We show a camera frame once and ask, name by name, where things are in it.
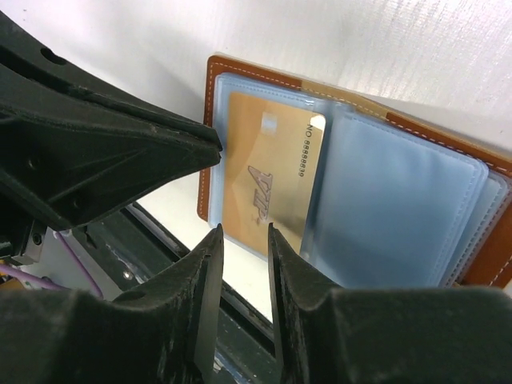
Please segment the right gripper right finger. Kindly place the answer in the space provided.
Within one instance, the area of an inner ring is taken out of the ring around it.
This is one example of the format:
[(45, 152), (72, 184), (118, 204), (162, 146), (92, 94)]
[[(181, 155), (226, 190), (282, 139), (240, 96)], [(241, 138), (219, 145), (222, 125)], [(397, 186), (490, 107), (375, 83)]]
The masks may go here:
[(508, 383), (511, 300), (489, 287), (350, 290), (268, 229), (283, 383)]

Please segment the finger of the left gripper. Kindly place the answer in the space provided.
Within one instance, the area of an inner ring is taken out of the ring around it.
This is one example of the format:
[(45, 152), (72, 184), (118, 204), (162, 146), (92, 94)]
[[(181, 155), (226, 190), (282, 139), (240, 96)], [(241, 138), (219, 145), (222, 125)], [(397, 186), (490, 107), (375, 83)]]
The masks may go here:
[(215, 131), (153, 106), (56, 55), (1, 16), (1, 113), (9, 118), (102, 132), (133, 132), (220, 150)]
[(83, 226), (167, 182), (218, 164), (221, 145), (148, 125), (1, 118), (1, 228), (38, 219), (55, 230)]

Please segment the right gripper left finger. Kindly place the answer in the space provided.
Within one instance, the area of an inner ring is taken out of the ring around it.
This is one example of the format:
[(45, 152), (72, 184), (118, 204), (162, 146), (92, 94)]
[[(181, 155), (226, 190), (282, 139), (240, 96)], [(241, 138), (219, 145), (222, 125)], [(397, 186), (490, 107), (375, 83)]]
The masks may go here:
[(223, 231), (106, 301), (82, 290), (1, 294), (4, 383), (208, 383), (222, 291)]

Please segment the brown leather card holder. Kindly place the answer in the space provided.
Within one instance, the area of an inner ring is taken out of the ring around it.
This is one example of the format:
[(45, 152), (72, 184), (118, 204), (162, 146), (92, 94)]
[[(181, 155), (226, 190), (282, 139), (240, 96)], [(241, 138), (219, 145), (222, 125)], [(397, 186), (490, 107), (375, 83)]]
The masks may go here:
[(221, 55), (204, 120), (221, 161), (200, 174), (198, 216), (222, 224), (229, 98), (242, 92), (326, 112), (298, 252), (346, 288), (511, 280), (511, 158), (356, 93)]

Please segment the gold credit card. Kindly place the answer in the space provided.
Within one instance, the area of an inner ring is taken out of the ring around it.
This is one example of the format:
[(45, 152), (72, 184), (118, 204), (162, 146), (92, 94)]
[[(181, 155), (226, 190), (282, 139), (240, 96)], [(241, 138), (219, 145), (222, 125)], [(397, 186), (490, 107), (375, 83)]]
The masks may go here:
[(230, 238), (265, 256), (274, 224), (299, 250), (326, 126), (316, 106), (230, 95), (222, 204)]

